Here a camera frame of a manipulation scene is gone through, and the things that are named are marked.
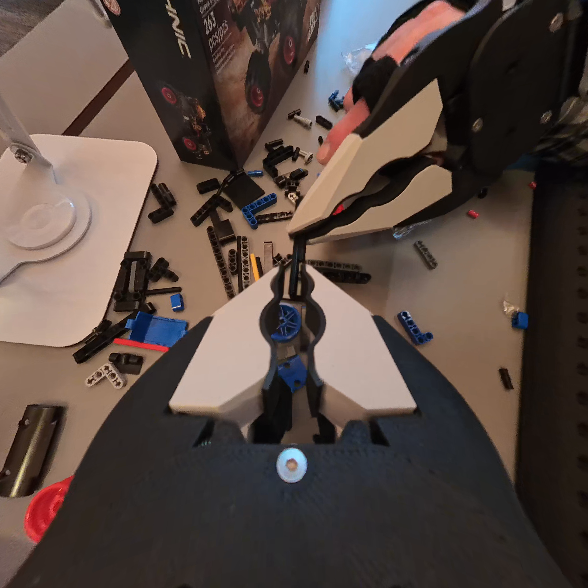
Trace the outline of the blue hinged panel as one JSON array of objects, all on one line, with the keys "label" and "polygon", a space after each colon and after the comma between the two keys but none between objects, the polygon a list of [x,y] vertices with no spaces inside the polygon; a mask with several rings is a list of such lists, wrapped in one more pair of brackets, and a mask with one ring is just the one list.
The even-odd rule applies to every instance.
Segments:
[{"label": "blue hinged panel", "polygon": [[125,327],[131,341],[170,348],[187,334],[188,323],[137,312],[134,319],[127,319]]}]

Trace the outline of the blue small L beam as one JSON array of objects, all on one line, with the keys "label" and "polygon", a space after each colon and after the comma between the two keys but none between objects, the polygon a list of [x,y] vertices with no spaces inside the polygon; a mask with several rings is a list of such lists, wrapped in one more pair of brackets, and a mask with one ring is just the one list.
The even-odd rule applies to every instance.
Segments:
[{"label": "blue small L beam", "polygon": [[397,318],[414,345],[422,346],[433,340],[433,334],[421,331],[408,311],[399,312]]}]

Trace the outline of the red wheel rim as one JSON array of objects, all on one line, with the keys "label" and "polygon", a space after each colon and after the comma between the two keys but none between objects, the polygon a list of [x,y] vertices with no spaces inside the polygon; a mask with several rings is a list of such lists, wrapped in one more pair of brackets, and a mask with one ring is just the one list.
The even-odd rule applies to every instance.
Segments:
[{"label": "red wheel rim", "polygon": [[74,476],[41,489],[31,500],[25,516],[24,531],[28,539],[38,544],[61,508]]}]

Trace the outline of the dark grey short beam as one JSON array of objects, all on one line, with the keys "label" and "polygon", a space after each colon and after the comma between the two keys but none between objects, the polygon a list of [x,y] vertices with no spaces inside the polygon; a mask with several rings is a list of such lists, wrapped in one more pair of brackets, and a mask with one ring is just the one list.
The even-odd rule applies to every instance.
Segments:
[{"label": "dark grey short beam", "polygon": [[430,270],[435,270],[438,267],[438,262],[437,262],[435,256],[430,252],[429,248],[426,246],[426,244],[422,240],[415,241],[413,246],[415,247],[419,256],[422,258],[425,265]]}]

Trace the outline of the blue flat panel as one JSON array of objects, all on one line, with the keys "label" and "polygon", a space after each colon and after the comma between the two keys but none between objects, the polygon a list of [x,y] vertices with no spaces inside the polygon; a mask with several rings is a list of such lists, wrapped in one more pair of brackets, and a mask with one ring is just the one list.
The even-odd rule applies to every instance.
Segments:
[{"label": "blue flat panel", "polygon": [[306,385],[307,369],[299,355],[285,359],[277,366],[279,377],[295,393]]}]

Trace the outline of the book stand with white base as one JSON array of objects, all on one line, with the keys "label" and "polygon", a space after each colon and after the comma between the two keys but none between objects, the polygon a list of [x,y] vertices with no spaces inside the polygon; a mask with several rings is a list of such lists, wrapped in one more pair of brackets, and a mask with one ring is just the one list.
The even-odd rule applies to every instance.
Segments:
[{"label": "book stand with white base", "polygon": [[1,341],[62,348],[110,305],[158,165],[142,142],[29,135],[1,99]]}]

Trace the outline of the black cylindrical panel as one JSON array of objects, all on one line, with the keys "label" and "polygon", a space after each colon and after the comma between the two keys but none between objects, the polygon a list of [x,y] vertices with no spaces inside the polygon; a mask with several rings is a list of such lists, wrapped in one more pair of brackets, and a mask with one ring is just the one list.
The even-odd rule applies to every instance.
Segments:
[{"label": "black cylindrical panel", "polygon": [[66,408],[33,404],[25,408],[1,469],[1,497],[33,495],[41,486],[62,429]]}]

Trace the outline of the monster truck toy set box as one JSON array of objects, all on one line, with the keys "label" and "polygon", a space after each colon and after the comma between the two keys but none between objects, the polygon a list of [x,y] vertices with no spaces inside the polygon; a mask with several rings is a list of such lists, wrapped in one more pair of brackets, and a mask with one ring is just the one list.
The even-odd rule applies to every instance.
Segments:
[{"label": "monster truck toy set box", "polygon": [[179,158],[233,171],[318,36],[320,1],[101,1]]}]

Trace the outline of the long grey beam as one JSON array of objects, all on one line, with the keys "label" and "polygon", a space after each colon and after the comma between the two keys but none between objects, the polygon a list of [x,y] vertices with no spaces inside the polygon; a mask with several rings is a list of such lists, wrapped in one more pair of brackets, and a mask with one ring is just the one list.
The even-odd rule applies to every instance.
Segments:
[{"label": "long grey beam", "polygon": [[314,267],[319,271],[351,271],[351,272],[362,272],[362,267],[356,263],[348,263],[348,262],[335,262],[335,261],[326,261],[326,260],[319,260],[319,259],[307,259],[305,260],[305,264]]}]

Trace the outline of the blue wheel rim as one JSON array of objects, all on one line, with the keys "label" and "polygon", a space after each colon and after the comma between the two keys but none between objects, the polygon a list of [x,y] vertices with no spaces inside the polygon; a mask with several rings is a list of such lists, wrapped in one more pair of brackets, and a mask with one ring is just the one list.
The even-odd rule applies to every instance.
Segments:
[{"label": "blue wheel rim", "polygon": [[290,303],[279,305],[278,326],[271,335],[277,343],[289,343],[298,337],[302,328],[302,316],[298,308]]}]

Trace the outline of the black short thin beam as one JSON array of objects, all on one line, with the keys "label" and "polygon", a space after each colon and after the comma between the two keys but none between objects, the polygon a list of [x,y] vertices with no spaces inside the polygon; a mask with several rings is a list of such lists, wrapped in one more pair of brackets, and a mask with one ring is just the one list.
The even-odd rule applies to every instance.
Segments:
[{"label": "black short thin beam", "polygon": [[298,285],[300,266],[305,261],[306,254],[306,237],[304,235],[298,235],[293,240],[293,250],[290,263],[290,277],[289,277],[289,288],[288,293],[291,300],[298,300]]}]

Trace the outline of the light grey L beam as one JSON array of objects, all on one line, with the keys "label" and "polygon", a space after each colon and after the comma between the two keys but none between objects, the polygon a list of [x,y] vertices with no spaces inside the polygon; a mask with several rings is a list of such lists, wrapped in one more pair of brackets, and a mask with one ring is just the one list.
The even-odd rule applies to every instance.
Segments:
[{"label": "light grey L beam", "polygon": [[124,388],[127,384],[125,376],[117,370],[114,364],[107,362],[90,374],[84,381],[86,387],[107,381],[116,390]]}]

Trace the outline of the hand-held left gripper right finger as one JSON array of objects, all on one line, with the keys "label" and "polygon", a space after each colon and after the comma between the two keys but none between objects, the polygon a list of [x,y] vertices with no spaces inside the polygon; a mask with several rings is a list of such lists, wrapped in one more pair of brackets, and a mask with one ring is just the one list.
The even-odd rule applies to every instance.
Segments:
[{"label": "hand-held left gripper right finger", "polygon": [[306,288],[309,406],[331,422],[364,422],[413,413],[416,402],[363,305],[312,267],[301,271]]}]

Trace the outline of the red axle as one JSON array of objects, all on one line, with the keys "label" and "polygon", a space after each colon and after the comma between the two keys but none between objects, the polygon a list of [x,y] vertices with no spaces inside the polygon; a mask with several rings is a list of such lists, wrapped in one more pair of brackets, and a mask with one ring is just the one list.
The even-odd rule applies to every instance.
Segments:
[{"label": "red axle", "polygon": [[158,345],[158,344],[153,344],[153,343],[139,342],[139,341],[134,341],[131,339],[125,339],[122,337],[114,338],[113,344],[118,345],[118,346],[124,346],[127,348],[152,350],[152,351],[162,352],[162,353],[165,353],[170,349],[168,346]]}]

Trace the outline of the blue large L beam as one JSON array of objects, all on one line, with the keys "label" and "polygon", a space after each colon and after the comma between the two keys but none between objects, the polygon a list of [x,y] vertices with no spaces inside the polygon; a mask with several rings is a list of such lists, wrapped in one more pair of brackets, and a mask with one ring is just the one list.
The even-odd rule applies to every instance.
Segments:
[{"label": "blue large L beam", "polygon": [[264,210],[267,210],[271,206],[275,205],[276,202],[276,194],[270,193],[268,195],[264,195],[258,198],[257,200],[244,206],[241,209],[242,215],[244,216],[247,224],[252,230],[257,230],[259,226],[256,215],[262,213]]}]

